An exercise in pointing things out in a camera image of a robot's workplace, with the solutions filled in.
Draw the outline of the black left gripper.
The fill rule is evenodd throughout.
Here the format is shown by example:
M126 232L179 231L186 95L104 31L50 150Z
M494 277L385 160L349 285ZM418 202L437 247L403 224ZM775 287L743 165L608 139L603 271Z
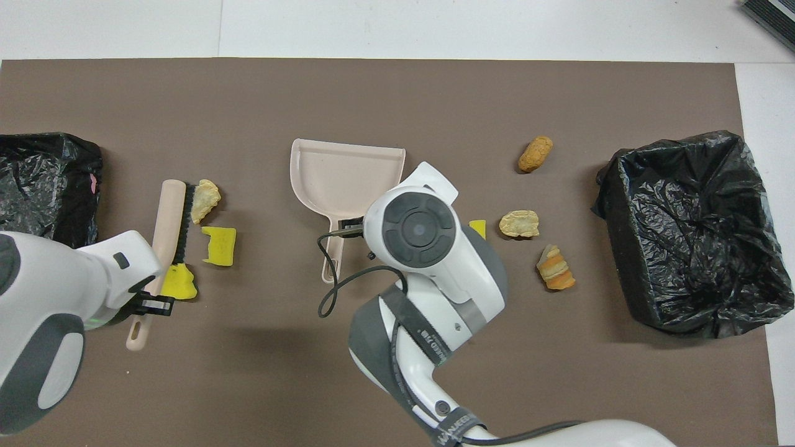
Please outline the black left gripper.
M153 296L147 291L138 291L125 305L123 305L114 316L108 320L107 326L117 325L117 323L124 322L130 316L166 316L171 315L173 309L169 308L154 308L148 305L173 305L175 299L168 296Z

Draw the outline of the yellow green sponge piece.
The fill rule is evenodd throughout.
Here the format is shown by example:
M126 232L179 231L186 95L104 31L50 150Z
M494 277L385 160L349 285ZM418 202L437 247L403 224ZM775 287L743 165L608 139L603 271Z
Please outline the yellow green sponge piece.
M233 227L201 227L201 232L209 238L205 263L221 267L231 267L235 259L237 230Z
M170 265L161 285L160 294L175 300L191 300L198 295L195 275L184 263Z

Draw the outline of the beige plastic dustpan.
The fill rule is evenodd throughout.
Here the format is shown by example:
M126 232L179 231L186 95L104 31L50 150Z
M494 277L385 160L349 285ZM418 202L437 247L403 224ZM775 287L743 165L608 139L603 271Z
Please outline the beige plastic dustpan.
M297 138L290 154L290 181L296 198L329 219L329 231L363 217L384 192L397 186L406 150Z

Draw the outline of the beige hand brush black bristles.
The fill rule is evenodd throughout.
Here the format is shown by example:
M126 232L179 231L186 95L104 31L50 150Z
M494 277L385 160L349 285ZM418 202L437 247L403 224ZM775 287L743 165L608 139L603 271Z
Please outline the beige hand brush black bristles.
M161 294L171 264L184 261L195 188L181 180L165 180L161 185L152 248L163 272L144 288L153 296Z

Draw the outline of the pale foam scrap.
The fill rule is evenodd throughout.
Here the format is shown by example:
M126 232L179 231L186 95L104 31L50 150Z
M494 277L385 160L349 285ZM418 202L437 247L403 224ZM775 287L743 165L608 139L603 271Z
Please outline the pale foam scrap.
M199 225L210 211L217 206L220 200L221 194L218 186L211 180L200 180L193 189L193 198L191 199L189 210L193 224Z
M539 217L532 210L516 210L506 213L500 218L499 229L505 237L533 238L539 237Z

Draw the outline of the brown potato shaped scrap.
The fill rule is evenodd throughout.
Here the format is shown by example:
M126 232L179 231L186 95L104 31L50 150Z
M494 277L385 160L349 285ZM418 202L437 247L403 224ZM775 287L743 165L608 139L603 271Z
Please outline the brown potato shaped scrap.
M534 138L517 161L520 172L531 173L541 167L552 149L553 140L551 138L544 135Z

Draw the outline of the orange striped foam scrap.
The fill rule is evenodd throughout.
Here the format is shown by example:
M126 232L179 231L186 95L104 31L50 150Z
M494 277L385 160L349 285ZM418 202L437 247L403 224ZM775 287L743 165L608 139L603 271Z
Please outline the orange striped foam scrap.
M556 245L548 244L545 247L536 267L549 291L564 291L576 284L566 259Z

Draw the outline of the black bag bin pink mark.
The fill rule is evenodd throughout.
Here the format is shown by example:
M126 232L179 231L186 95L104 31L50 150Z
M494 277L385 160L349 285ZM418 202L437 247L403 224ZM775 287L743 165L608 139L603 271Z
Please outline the black bag bin pink mark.
M72 248L96 243L102 171L94 142L63 132L0 135L0 231Z

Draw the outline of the black bag lined bin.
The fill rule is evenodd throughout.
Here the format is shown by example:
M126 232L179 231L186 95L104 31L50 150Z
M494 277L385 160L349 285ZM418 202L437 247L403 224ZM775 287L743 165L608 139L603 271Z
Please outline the black bag lined bin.
M619 150L597 176L631 316L662 333L741 336L795 309L766 187L720 130Z

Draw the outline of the large brown table mat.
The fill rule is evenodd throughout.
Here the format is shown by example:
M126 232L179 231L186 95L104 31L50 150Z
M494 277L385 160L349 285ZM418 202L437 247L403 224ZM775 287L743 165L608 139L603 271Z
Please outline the large brown table mat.
M506 264L506 308L435 373L497 436L562 420L619 418L679 445L778 443L766 333L668 336L630 316L596 175L613 154L708 131L743 133L727 63L517 60L6 60L0 133L65 131L102 148L100 237L153 234L162 181L215 181L210 225L235 227L235 262L186 261L199 296L153 318L87 334L62 404L0 447L429 447L428 436L350 358L350 319L394 282L358 278L336 309L316 238L329 221L296 198L295 139L406 150L459 189L464 222L487 220ZM534 138L544 164L520 172ZM539 237L500 232L537 213ZM559 247L576 284L537 271Z

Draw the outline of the dark ribbed device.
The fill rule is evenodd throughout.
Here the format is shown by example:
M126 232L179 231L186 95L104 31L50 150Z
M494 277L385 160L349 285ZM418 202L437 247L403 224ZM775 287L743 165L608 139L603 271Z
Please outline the dark ribbed device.
M795 0L740 0L739 7L784 47L795 53Z

